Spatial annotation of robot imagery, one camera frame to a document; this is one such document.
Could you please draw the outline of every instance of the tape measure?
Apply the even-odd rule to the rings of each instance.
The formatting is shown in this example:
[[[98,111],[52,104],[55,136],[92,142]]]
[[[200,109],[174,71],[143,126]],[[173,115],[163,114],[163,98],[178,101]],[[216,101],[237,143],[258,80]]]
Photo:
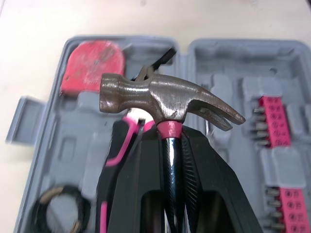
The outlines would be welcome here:
[[[84,42],[69,57],[60,92],[69,96],[77,96],[82,91],[99,92],[102,74],[123,75],[124,67],[124,54],[116,43]]]

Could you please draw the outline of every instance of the gray plastic tool case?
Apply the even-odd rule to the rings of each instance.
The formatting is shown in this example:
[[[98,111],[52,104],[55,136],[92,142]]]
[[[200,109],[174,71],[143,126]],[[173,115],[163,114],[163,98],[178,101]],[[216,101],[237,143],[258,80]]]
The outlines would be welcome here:
[[[174,47],[176,56],[160,73],[180,77],[209,89],[246,117],[246,123],[222,132],[188,114],[185,125],[200,130],[236,172],[262,226],[269,224],[267,186],[300,187],[311,216],[311,52],[295,41],[199,39],[188,54],[178,44],[154,36],[78,36],[64,46],[50,99],[42,103],[20,99],[7,140],[35,146],[35,154],[17,217],[16,233],[30,232],[35,200],[59,184],[77,185],[92,201],[88,233],[94,232],[97,180],[109,149],[113,122],[124,113],[99,112],[99,94],[60,96],[60,84],[72,51],[88,40],[119,44],[126,58],[125,75],[138,74]],[[253,140],[252,110],[262,95],[281,96],[290,125],[290,148],[266,149]],[[66,197],[52,201],[48,222],[58,233],[68,232],[77,217]]]

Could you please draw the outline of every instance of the white table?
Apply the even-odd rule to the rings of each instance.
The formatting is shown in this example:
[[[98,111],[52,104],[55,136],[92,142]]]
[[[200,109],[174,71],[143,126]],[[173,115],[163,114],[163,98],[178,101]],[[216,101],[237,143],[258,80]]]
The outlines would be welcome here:
[[[20,96],[47,101],[65,41],[77,34],[296,39],[311,46],[306,0],[5,0],[0,14],[0,225],[13,231],[34,149],[7,145]]]

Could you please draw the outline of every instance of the hammer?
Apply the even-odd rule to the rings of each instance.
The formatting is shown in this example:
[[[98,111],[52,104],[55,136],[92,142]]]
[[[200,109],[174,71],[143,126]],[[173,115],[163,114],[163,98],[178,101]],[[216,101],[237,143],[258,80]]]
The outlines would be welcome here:
[[[119,74],[102,75],[100,111],[128,108],[148,112],[157,124],[163,146],[164,208],[171,232],[180,233],[185,210],[180,137],[186,114],[196,114],[224,131],[232,128],[226,119],[242,124],[245,118],[203,87],[156,74],[149,66],[142,67],[135,81]]]

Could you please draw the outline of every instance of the black wire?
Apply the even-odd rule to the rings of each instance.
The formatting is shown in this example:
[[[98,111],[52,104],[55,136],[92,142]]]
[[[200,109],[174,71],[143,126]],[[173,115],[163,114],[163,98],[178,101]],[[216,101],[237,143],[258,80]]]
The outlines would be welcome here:
[[[79,189],[75,186],[71,185],[65,185],[62,188],[62,191],[60,193],[57,193],[55,195],[52,195],[51,199],[47,202],[42,203],[40,202],[41,198],[48,194],[52,189],[45,192],[34,204],[33,212],[32,212],[32,219],[31,219],[31,226],[34,233],[52,233],[52,231],[49,229],[49,226],[47,224],[47,209],[51,202],[51,200],[59,195],[67,194],[72,196],[77,204],[78,207],[78,219],[76,220],[76,223],[78,223],[78,226],[76,228],[76,231],[74,233],[82,233],[85,231],[89,216],[90,216],[90,203],[88,200],[86,200],[84,197],[82,197],[81,192]]]

